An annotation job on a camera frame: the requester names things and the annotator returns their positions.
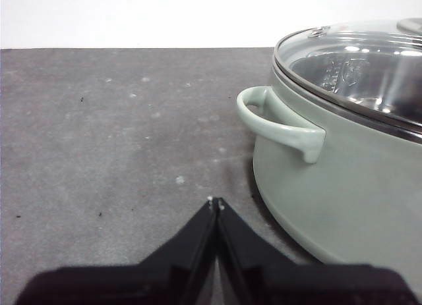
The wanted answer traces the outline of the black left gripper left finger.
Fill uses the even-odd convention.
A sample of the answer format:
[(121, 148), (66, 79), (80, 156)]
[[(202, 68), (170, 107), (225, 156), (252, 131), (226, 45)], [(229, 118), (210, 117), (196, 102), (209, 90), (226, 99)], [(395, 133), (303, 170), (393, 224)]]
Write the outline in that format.
[(34, 276), (17, 304), (207, 304), (216, 258), (218, 200), (133, 265), (60, 267)]

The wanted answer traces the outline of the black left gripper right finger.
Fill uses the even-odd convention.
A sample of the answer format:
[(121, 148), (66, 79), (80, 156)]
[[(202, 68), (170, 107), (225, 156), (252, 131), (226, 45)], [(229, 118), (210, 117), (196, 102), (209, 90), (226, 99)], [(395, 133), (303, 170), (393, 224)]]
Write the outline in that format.
[(218, 261), (230, 304), (411, 304), (395, 271), (362, 264), (297, 264), (256, 234), (222, 198)]

